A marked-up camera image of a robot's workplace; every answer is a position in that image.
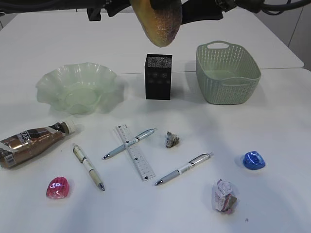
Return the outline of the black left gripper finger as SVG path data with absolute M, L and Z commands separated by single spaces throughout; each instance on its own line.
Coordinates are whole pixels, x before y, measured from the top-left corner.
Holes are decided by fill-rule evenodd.
M 113 17 L 129 6 L 131 6 L 130 0 L 108 0 L 104 9 L 109 17 Z

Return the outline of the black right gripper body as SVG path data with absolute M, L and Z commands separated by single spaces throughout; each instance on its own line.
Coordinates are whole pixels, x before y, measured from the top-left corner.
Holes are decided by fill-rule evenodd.
M 182 4 L 182 25 L 203 20 L 221 20 L 223 12 L 232 9 L 232 0 L 188 0 Z

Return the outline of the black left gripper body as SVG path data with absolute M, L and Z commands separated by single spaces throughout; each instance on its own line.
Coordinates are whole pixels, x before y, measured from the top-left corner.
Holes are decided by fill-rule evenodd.
M 89 21 L 101 21 L 101 11 L 104 10 L 104 8 L 87 8 L 86 13 Z

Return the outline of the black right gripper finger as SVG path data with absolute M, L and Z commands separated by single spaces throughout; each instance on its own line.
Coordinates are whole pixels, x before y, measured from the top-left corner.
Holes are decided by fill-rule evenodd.
M 163 10 L 168 7 L 181 8 L 180 0 L 150 0 L 150 5 L 154 10 Z

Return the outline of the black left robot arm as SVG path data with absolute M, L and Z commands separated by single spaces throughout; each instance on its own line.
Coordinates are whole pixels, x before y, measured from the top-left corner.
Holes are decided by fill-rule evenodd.
M 110 17 L 131 6 L 128 0 L 2 0 L 0 15 L 86 9 L 89 21 L 100 21 L 105 9 Z

